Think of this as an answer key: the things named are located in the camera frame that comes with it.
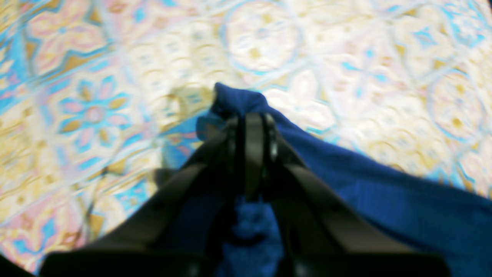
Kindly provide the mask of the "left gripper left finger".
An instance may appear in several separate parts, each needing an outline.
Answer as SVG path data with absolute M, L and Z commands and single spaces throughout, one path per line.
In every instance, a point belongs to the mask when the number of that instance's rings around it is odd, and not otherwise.
M 45 259 L 42 277 L 213 277 L 237 196 L 238 118 L 107 235 Z

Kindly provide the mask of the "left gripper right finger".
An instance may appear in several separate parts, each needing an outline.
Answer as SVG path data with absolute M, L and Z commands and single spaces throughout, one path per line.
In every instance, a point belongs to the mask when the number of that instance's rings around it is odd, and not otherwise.
M 448 277 L 442 258 L 397 242 L 310 171 L 272 116 L 244 118 L 244 192 L 270 203 L 285 251 L 278 277 Z

